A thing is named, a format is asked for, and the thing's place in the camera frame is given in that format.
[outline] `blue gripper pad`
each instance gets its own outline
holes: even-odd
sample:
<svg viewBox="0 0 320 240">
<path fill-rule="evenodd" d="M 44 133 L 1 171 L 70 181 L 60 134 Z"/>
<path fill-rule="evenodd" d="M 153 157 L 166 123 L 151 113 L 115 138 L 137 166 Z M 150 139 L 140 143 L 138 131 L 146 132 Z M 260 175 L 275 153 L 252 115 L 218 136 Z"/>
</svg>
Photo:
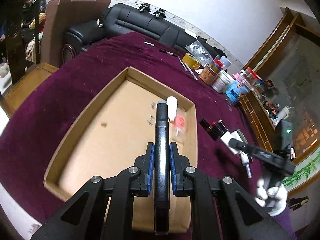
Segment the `blue gripper pad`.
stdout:
<svg viewBox="0 0 320 240">
<path fill-rule="evenodd" d="M 148 195 L 151 193 L 152 189 L 152 179 L 153 179 L 153 167 L 155 164 L 155 144 L 152 144 L 152 150 L 151 150 L 151 157 L 150 157 L 150 164 L 149 164 L 149 170 L 148 170 L 148 186 L 147 191 Z"/>
<path fill-rule="evenodd" d="M 170 170 L 171 170 L 172 191 L 173 191 L 173 194 L 176 195 L 176 193 L 177 193 L 177 173 L 176 173 L 176 167 L 175 167 L 175 163 L 174 163 L 172 143 L 170 143 Z"/>
</svg>

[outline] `packing tape roll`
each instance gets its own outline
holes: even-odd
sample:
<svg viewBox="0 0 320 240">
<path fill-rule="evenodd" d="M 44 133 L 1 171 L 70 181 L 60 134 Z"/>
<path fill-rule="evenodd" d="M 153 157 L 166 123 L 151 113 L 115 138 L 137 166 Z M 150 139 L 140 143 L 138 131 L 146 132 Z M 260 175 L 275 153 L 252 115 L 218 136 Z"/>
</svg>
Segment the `packing tape roll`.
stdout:
<svg viewBox="0 0 320 240">
<path fill-rule="evenodd" d="M 187 64 L 189 66 L 189 68 L 192 68 L 192 69 L 195 69 L 195 70 L 197 70 L 201 66 L 200 61 L 197 60 L 190 53 L 187 53 L 186 55 L 184 55 L 184 57 L 182 59 L 182 62 Z"/>
</svg>

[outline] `black leather sofa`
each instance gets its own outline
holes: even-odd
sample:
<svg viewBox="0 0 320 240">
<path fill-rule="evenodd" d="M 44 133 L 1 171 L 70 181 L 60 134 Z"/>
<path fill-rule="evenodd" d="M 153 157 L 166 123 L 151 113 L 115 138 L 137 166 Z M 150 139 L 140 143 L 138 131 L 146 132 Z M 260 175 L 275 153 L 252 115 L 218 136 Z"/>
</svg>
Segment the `black leather sofa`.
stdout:
<svg viewBox="0 0 320 240">
<path fill-rule="evenodd" d="M 118 3 L 103 11 L 103 26 L 98 27 L 97 21 L 89 21 L 68 28 L 63 37 L 63 61 L 66 62 L 87 50 L 91 44 L 102 39 L 110 39 L 129 32 L 139 32 L 160 43 L 186 53 L 186 45 L 196 39 L 188 35 L 184 29 L 156 18 L 146 11 L 140 13 L 138 8 Z M 198 37 L 198 40 L 215 58 L 218 54 L 225 55 L 222 50 L 210 46 L 207 40 Z"/>
</svg>

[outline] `purple sleeve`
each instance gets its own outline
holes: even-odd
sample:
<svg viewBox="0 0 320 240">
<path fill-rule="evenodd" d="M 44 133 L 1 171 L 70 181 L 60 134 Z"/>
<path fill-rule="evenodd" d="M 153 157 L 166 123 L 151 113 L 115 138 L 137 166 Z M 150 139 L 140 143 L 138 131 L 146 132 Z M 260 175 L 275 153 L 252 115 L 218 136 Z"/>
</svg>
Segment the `purple sleeve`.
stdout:
<svg viewBox="0 0 320 240">
<path fill-rule="evenodd" d="M 291 219 L 289 216 L 289 207 L 288 206 L 285 208 L 285 210 L 281 214 L 279 214 L 273 218 L 288 233 L 288 235 L 291 237 L 292 240 L 297 240 L 297 237 L 296 237 L 296 235 L 292 229 L 292 226 L 291 226 Z"/>
</svg>

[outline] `white cup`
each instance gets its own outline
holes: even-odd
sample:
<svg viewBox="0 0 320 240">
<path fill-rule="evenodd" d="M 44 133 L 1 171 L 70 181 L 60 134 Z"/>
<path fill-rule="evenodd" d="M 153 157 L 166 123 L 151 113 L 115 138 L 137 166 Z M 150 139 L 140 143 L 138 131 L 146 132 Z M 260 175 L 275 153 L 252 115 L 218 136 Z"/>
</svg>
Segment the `white cup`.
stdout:
<svg viewBox="0 0 320 240">
<path fill-rule="evenodd" d="M 278 114 L 278 120 L 285 120 L 289 117 L 290 111 L 289 111 L 289 107 L 285 106 Z"/>
</svg>

